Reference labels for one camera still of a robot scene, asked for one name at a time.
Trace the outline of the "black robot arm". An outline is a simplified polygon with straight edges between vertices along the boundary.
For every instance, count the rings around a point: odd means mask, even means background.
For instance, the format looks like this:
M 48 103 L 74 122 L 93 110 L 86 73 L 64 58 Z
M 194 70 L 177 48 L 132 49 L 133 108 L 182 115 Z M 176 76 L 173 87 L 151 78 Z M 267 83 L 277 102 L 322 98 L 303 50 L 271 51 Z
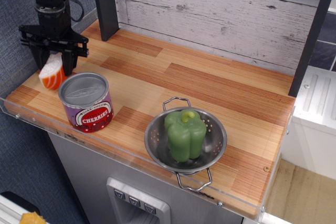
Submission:
M 20 25 L 21 43 L 28 46 L 39 69 L 46 64 L 52 52 L 61 53 L 62 66 L 66 76 L 72 74 L 79 56 L 89 54 L 88 38 L 78 34 L 71 27 L 70 1 L 77 0 L 35 0 L 38 25 Z

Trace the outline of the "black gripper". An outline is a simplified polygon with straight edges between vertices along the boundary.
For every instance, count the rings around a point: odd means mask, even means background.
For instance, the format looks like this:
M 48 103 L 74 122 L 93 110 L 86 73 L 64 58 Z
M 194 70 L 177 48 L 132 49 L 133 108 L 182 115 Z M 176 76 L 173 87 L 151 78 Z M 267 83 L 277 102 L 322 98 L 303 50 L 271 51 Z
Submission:
M 70 76 L 77 65 L 78 56 L 87 57 L 88 38 L 78 34 L 71 27 L 69 7 L 36 7 L 39 24 L 20 25 L 22 44 L 29 45 L 37 67 L 46 64 L 50 50 L 62 52 L 65 76 Z

